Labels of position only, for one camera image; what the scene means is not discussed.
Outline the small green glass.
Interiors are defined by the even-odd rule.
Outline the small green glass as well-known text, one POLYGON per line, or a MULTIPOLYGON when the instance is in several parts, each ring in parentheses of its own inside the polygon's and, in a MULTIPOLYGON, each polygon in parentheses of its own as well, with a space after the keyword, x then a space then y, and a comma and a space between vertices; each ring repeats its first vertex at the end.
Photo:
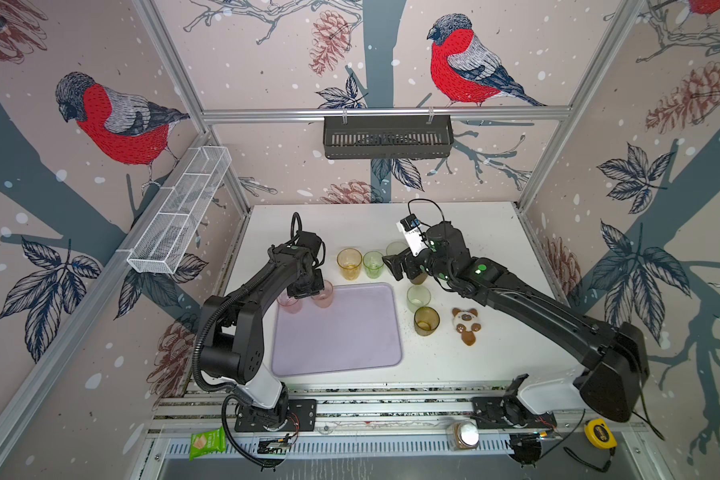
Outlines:
POLYGON ((379 251, 369 251, 363 256, 363 267, 370 279, 377 279, 384 270, 383 254, 379 251))

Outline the yellow tape measure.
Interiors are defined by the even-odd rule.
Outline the yellow tape measure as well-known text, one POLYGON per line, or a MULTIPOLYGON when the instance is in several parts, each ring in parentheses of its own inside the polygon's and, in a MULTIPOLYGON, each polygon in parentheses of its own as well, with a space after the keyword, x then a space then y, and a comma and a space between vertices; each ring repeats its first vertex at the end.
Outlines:
POLYGON ((584 427, 584 433, 588 441, 599 450, 611 451, 618 446, 613 433, 602 418, 589 420, 584 427))

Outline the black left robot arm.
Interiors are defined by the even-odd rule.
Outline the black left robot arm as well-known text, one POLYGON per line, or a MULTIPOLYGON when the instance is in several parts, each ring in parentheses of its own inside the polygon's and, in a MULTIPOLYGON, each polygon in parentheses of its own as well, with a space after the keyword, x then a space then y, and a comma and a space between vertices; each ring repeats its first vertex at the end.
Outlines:
POLYGON ((263 366, 263 317, 285 293, 300 300, 324 289, 325 244, 291 219, 290 238, 267 250, 267 263, 231 293, 209 297, 201 310, 191 354, 192 377, 206 392, 231 394, 254 422, 274 429, 286 423, 288 393, 263 366))

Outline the yellow glass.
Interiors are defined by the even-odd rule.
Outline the yellow glass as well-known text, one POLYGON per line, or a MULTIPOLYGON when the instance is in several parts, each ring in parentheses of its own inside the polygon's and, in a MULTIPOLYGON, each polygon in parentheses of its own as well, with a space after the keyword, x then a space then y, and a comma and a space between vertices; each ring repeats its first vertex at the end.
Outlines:
POLYGON ((342 277, 347 281, 356 280, 363 264, 363 255, 355 248, 345 248, 337 255, 337 265, 342 277))

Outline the pale green short glass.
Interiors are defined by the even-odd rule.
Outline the pale green short glass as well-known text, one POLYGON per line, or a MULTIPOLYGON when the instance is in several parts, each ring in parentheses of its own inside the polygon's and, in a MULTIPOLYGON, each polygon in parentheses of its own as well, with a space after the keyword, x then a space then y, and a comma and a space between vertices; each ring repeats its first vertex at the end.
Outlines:
POLYGON ((426 307, 431 302, 431 293, 428 288, 423 285, 413 285, 406 293, 406 303, 408 309, 415 313, 419 308, 426 307))

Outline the green snack packet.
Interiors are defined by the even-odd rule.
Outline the green snack packet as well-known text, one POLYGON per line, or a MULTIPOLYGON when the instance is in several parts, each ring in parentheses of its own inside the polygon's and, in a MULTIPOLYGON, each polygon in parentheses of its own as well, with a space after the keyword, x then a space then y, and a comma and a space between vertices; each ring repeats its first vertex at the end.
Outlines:
POLYGON ((224 453, 226 449, 227 438, 222 428, 195 433, 190 438, 189 460, 192 461, 209 454, 224 453))

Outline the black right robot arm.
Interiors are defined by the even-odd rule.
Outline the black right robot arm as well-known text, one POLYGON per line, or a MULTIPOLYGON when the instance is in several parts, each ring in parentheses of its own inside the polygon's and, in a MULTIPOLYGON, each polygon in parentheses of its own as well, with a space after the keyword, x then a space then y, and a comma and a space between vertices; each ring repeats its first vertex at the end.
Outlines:
POLYGON ((650 375, 639 328, 630 323, 615 327, 577 313, 496 261, 472 256, 461 231, 447 220, 427 226, 409 214, 397 228, 408 247, 383 259, 396 280, 426 273, 444 290, 521 321, 582 365, 581 373, 560 372, 537 382, 517 377, 513 396, 527 410, 581 408, 615 422, 631 418, 650 375))

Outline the lilac plastic tray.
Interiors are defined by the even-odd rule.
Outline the lilac plastic tray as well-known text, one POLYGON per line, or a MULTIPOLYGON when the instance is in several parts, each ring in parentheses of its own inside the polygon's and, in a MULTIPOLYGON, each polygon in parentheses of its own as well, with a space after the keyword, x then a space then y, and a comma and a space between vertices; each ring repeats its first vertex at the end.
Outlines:
POLYGON ((321 308, 277 311, 271 371, 277 377, 393 367, 403 357, 394 291, 387 283, 340 285, 321 308))

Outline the white lidded jar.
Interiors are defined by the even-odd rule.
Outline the white lidded jar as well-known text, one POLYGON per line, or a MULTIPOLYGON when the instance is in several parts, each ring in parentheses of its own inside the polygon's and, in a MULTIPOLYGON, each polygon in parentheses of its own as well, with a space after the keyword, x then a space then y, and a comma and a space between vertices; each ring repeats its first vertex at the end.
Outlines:
POLYGON ((451 427, 454 450, 473 450, 479 445, 480 435, 477 424, 473 421, 459 421, 451 427))

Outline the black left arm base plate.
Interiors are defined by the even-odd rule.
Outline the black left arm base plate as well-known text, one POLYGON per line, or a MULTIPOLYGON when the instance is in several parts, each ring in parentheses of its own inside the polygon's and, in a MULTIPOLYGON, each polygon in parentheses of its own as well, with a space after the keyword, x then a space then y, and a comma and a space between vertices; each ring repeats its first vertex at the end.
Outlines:
POLYGON ((235 415, 236 433, 312 432, 315 428, 317 401, 291 399, 273 409, 243 406, 235 415))

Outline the pink glass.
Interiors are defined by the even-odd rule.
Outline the pink glass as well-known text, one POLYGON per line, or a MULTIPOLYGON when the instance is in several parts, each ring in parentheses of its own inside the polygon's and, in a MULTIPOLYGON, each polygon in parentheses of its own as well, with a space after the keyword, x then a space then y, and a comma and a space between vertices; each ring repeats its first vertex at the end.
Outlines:
POLYGON ((311 299, 320 308, 325 309, 330 307, 334 300, 333 284, 328 280, 324 280, 323 289, 313 295, 311 299))
POLYGON ((303 307, 303 302, 300 299, 291 297, 286 290, 277 297, 277 303, 279 308, 288 314, 297 314, 303 307))

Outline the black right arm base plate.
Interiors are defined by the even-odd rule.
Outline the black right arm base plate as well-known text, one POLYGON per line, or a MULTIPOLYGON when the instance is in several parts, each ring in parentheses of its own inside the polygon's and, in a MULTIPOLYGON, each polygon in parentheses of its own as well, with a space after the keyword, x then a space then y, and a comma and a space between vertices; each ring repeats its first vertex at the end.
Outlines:
POLYGON ((534 414, 517 399, 509 397, 473 397, 472 419, 479 429, 528 428, 550 430, 557 428, 553 414, 534 414))

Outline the pale green frosted glass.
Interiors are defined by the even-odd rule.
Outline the pale green frosted glass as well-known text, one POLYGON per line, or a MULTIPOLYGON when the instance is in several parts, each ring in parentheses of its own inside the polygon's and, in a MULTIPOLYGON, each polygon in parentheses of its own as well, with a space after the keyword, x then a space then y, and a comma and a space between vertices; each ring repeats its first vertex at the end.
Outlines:
POLYGON ((408 249, 408 244, 405 241, 394 241, 386 247, 387 256, 396 256, 408 249))

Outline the brown tall glass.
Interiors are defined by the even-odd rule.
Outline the brown tall glass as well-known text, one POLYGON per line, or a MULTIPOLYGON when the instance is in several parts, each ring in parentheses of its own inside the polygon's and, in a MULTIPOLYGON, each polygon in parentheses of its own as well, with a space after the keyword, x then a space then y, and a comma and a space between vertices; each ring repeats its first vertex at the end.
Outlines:
POLYGON ((421 285, 424 283, 424 281, 429 277, 429 275, 426 272, 421 272, 419 275, 417 275, 414 278, 410 279, 410 282, 413 285, 421 285))

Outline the olive amber glass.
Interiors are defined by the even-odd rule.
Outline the olive amber glass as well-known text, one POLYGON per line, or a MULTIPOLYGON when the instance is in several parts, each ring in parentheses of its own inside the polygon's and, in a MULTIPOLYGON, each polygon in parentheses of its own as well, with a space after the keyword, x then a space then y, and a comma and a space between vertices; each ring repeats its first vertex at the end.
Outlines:
POLYGON ((415 311, 413 325, 418 335, 429 336, 440 326, 440 316, 435 309, 423 306, 415 311))

